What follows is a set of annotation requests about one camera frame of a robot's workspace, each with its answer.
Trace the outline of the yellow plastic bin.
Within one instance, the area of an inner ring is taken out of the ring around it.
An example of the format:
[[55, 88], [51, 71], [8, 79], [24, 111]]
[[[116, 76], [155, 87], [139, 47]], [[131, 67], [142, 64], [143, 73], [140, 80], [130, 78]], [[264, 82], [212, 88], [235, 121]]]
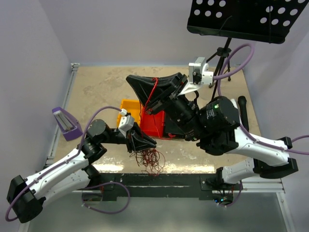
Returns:
[[126, 109], [128, 113], [131, 113], [132, 117], [135, 119], [135, 122], [140, 125], [140, 101], [139, 100], [130, 100], [122, 99], [120, 104], [120, 109]]

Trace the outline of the black music stand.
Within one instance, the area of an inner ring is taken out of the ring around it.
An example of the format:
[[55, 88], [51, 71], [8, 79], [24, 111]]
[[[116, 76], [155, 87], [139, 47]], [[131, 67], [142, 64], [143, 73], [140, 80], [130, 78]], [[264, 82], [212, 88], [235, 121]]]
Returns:
[[215, 69], [222, 70], [232, 39], [282, 44], [308, 0], [194, 0], [187, 30], [201, 36], [226, 37], [211, 57], [219, 56]]

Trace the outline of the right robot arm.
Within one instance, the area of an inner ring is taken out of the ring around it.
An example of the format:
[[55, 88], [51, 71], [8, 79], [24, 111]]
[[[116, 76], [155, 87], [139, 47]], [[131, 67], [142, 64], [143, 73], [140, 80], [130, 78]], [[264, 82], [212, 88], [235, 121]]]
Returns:
[[186, 94], [196, 93], [200, 84], [190, 82], [182, 73], [161, 78], [129, 75], [126, 81], [146, 113], [164, 112], [183, 132], [186, 141], [196, 142], [213, 156], [245, 156], [244, 161], [217, 170], [217, 188], [225, 190], [255, 175], [279, 179], [298, 171], [296, 160], [288, 153], [291, 140], [270, 140], [249, 133], [241, 123], [235, 100], [219, 96], [199, 108], [197, 101], [188, 100]]

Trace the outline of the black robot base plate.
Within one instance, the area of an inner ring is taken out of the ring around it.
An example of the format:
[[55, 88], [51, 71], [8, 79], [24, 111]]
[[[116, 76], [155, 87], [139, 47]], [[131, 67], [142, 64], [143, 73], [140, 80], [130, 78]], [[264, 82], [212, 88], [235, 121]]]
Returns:
[[129, 191], [130, 197], [137, 198], [198, 198], [213, 200], [220, 195], [236, 193], [243, 189], [241, 184], [217, 183], [216, 174], [138, 174], [138, 173], [101, 173], [94, 177], [85, 188], [99, 193], [103, 190], [104, 201], [115, 201], [126, 197], [126, 190], [117, 185], [120, 183]]

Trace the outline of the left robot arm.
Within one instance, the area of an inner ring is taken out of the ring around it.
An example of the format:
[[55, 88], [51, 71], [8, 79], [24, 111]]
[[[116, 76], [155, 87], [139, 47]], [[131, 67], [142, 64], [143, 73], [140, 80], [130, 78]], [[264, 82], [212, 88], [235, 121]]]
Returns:
[[136, 122], [111, 129], [105, 121], [96, 119], [85, 139], [64, 158], [26, 178], [18, 175], [11, 180], [6, 221], [12, 221], [9, 213], [14, 211], [15, 219], [29, 222], [63, 195], [78, 189], [96, 189], [100, 174], [92, 164], [107, 152], [103, 144], [126, 145], [129, 153], [156, 148], [156, 141], [142, 132]]

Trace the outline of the black plastic bin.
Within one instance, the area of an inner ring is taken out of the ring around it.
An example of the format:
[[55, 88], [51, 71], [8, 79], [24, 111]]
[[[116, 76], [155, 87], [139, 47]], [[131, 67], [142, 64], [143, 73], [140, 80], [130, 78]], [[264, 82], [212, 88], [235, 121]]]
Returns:
[[184, 139], [185, 134], [165, 113], [163, 136], [172, 139]]

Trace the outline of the red plastic bin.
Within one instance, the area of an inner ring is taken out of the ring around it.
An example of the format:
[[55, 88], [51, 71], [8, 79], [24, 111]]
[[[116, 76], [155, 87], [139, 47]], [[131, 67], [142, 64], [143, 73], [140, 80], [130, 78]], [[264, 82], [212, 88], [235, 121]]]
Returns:
[[140, 128], [148, 136], [163, 137], [165, 123], [165, 112], [161, 111], [156, 115], [148, 115], [141, 109]]

